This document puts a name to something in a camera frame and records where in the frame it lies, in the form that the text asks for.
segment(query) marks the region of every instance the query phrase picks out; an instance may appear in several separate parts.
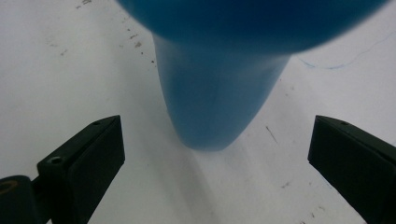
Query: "blue object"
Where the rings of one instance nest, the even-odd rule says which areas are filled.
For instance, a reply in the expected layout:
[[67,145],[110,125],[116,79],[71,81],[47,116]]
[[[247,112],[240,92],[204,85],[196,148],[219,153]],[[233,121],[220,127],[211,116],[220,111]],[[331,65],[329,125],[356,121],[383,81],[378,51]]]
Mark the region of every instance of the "blue object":
[[185,145],[227,147],[290,55],[343,33],[387,1],[119,0],[153,33],[169,115]]

